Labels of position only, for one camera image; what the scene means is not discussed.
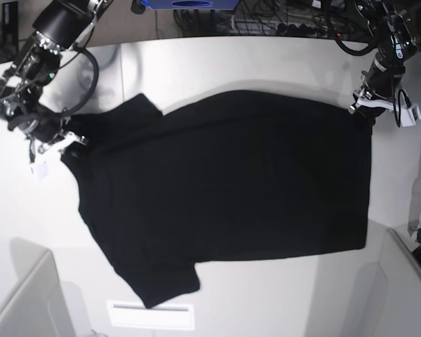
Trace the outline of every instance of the blue box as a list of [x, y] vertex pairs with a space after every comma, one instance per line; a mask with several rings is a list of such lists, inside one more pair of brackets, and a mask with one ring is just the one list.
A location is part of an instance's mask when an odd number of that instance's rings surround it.
[[239, 0], [143, 0], [151, 9], [220, 9], [232, 11]]

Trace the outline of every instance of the white tag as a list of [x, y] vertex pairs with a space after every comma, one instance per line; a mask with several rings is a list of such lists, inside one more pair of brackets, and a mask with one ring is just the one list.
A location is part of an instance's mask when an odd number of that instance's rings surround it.
[[33, 173], [33, 176], [39, 180], [42, 181], [44, 178], [48, 177], [48, 164], [46, 162], [44, 163], [33, 163], [30, 164], [31, 172]]
[[321, 1], [320, 0], [314, 0], [312, 2], [312, 6], [317, 8], [317, 9], [321, 9]]

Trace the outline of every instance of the t-shirt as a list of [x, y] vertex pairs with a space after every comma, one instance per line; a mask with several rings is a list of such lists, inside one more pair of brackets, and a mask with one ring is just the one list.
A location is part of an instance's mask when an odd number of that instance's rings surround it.
[[196, 263], [365, 246], [371, 129], [344, 109], [232, 91], [163, 116], [139, 95], [69, 127], [79, 212], [147, 308], [199, 290]]

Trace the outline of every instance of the t-shirt sleeve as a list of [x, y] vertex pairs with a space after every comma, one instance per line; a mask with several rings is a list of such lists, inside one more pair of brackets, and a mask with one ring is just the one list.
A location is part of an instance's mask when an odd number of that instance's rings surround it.
[[200, 288], [193, 264], [114, 266], [114, 269], [140, 297], [147, 309]]

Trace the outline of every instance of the white table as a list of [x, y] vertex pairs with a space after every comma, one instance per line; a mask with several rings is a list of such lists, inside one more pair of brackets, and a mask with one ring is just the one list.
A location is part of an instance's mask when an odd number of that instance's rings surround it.
[[[373, 54], [349, 56], [332, 41], [267, 37], [149, 41], [92, 52], [102, 71], [86, 112], [104, 112], [144, 93], [169, 113], [235, 89], [348, 107], [352, 91], [361, 84], [361, 70], [368, 70], [373, 59]], [[0, 75], [5, 68], [0, 65]], [[46, 88], [42, 102], [59, 111], [87, 87], [88, 72], [87, 62], [77, 60]], [[421, 104], [421, 55], [408, 63], [405, 83], [410, 97]], [[60, 277], [69, 282], [66, 292], [81, 291], [96, 331], [119, 337], [183, 336], [111, 326], [105, 301], [138, 302], [137, 296], [113, 273], [83, 224], [72, 174], [62, 163], [52, 164], [49, 177], [37, 183], [27, 161], [22, 134], [9, 133], [0, 121], [0, 300], [16, 281], [13, 261], [18, 259], [10, 240], [22, 237], [54, 251]], [[383, 116], [373, 135], [366, 249], [277, 261], [205, 263], [197, 266], [202, 290], [172, 302], [194, 305], [193, 336], [348, 336], [358, 324], [355, 308], [349, 307], [357, 273], [365, 264], [378, 262], [387, 227], [406, 233], [420, 204], [421, 123], [398, 129], [392, 115]]]

